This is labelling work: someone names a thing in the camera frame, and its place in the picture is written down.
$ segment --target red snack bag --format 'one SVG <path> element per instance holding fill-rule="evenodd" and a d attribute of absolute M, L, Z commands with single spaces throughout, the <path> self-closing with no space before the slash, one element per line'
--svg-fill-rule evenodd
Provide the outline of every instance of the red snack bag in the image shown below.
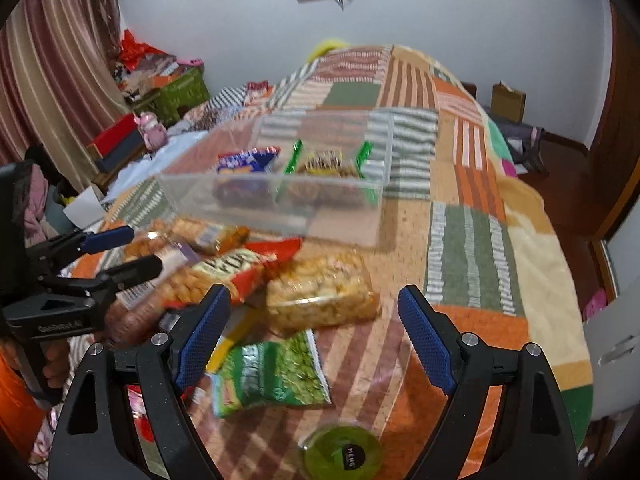
<path fill-rule="evenodd" d="M 239 249 L 185 268 L 160 286 L 164 304 L 199 303 L 215 283 L 229 289 L 233 303 L 244 300 L 278 273 L 300 250 L 300 238 L 250 242 Z"/>

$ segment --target black label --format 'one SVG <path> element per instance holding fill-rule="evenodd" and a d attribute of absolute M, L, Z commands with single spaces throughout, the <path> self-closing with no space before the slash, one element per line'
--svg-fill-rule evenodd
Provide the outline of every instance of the black label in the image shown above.
<path fill-rule="evenodd" d="M 345 471 L 353 471 L 364 464 L 367 454 L 358 444 L 342 446 L 342 463 Z"/>

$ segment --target green pea snack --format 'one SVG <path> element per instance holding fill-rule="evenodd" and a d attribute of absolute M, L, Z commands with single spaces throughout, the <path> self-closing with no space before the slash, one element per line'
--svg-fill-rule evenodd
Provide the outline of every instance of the green pea snack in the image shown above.
<path fill-rule="evenodd" d="M 382 446 L 364 428 L 332 424 L 300 443 L 300 459 L 311 480 L 370 480 L 382 464 Z"/>
<path fill-rule="evenodd" d="M 282 404 L 330 404 L 311 330 L 281 343 L 267 341 L 235 347 L 212 376 L 213 412 L 224 417 L 245 408 Z"/>

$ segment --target clear plastic box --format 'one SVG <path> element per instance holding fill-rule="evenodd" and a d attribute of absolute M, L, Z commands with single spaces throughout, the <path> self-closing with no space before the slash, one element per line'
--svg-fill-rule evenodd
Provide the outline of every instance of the clear plastic box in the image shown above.
<path fill-rule="evenodd" d="M 179 214 L 373 247 L 378 243 L 383 189 L 389 182 L 393 128 L 393 115 L 382 110 L 274 112 L 251 124 L 213 131 L 210 136 L 218 138 L 209 139 L 209 172 L 164 174 L 158 180 Z M 305 146 L 340 148 L 344 153 L 357 152 L 368 140 L 372 150 L 362 165 L 364 178 L 283 174 L 296 139 Z M 229 152 L 230 146 L 279 146 L 282 152 L 271 173 L 215 173 L 218 155 Z"/>

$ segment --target red box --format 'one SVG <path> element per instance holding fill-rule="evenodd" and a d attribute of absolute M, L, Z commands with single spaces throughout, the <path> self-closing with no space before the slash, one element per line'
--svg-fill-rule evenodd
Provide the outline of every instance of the red box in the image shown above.
<path fill-rule="evenodd" d="M 87 146 L 89 153 L 94 160 L 104 158 L 120 142 L 127 137 L 138 125 L 135 122 L 134 114 L 127 114 L 121 117 L 111 128 L 107 128 L 95 137 L 94 142 Z"/>

